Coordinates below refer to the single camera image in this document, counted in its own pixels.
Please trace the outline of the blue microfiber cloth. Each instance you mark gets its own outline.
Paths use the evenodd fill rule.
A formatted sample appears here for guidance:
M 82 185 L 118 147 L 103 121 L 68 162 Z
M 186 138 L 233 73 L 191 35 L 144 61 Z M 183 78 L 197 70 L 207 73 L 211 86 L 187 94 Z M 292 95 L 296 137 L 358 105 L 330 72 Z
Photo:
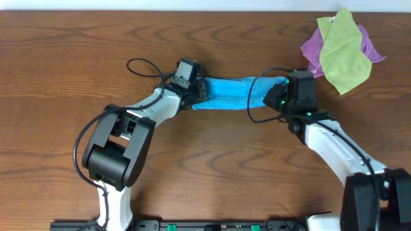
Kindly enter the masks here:
M 254 76 L 245 78 L 206 78 L 208 100 L 194 104 L 193 110 L 245 110 Z M 284 76 L 260 77 L 255 82 L 249 108 L 263 107 L 263 99 L 275 85 L 286 83 Z

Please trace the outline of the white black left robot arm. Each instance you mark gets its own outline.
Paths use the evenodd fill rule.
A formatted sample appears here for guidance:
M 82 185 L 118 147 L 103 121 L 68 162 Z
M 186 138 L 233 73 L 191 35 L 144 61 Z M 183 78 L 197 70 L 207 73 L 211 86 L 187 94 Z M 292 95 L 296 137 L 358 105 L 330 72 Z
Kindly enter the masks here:
M 107 105 L 83 153 L 82 166 L 98 188 L 96 230 L 127 230 L 130 192 L 143 169 L 155 128 L 195 103 L 208 100 L 207 83 L 181 87 L 162 83 L 146 99 L 127 107 Z

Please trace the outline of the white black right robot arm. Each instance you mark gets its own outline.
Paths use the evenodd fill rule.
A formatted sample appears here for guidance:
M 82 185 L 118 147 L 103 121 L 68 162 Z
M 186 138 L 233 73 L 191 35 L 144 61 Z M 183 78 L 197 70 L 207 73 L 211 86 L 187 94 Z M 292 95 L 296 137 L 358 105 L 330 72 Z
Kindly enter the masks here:
M 318 109 L 313 87 L 276 84 L 263 102 L 344 186 L 341 213 L 308 216 L 307 230 L 410 230 L 410 174 L 361 149 L 328 111 Z

